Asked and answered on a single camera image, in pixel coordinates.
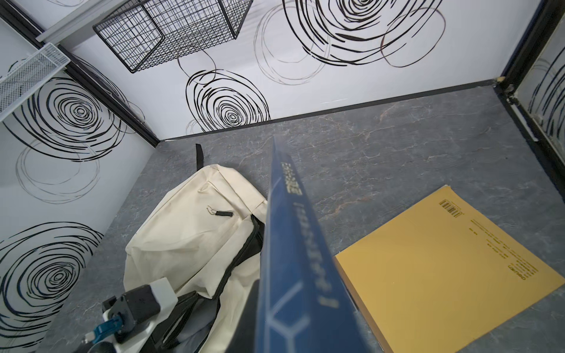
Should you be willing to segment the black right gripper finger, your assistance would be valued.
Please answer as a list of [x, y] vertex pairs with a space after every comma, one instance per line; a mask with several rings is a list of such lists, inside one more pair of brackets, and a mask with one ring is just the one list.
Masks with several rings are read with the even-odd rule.
[[226, 349], [226, 353], [253, 353], [255, 351], [255, 328], [260, 280], [256, 280], [250, 290], [238, 326]]

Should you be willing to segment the dark blue book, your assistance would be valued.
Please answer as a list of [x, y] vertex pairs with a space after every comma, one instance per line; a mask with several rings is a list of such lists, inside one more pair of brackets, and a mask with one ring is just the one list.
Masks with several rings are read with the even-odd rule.
[[273, 140], [256, 352], [368, 352], [288, 144]]

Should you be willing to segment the cream canvas backpack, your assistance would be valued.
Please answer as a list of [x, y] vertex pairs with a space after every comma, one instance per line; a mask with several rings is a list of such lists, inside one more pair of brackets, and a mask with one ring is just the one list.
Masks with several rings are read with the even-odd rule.
[[266, 198], [237, 170], [204, 163], [170, 190], [126, 246], [127, 290], [166, 278], [178, 303], [156, 352], [225, 352], [260, 279]]

